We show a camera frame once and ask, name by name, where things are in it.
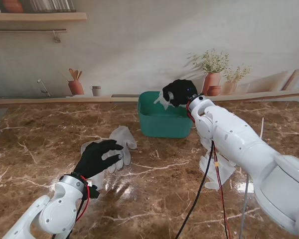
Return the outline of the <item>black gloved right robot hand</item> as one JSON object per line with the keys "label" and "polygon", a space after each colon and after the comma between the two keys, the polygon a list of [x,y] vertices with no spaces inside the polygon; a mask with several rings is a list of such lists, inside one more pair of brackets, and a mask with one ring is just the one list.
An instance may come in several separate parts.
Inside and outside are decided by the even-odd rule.
{"label": "black gloved right robot hand", "polygon": [[198,95],[197,89],[191,80],[175,80],[162,89],[164,99],[174,107],[186,105],[190,98]]}

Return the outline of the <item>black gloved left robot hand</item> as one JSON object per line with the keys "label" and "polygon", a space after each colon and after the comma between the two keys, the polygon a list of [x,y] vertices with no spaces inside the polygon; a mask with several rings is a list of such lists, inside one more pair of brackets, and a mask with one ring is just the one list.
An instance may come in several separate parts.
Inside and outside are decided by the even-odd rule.
{"label": "black gloved left robot hand", "polygon": [[85,148],[73,173],[79,177],[83,176],[85,179],[89,179],[122,159],[120,154],[116,154],[103,160],[102,156],[104,154],[110,150],[120,151],[122,149],[123,147],[117,144],[117,141],[114,139],[92,142]]}

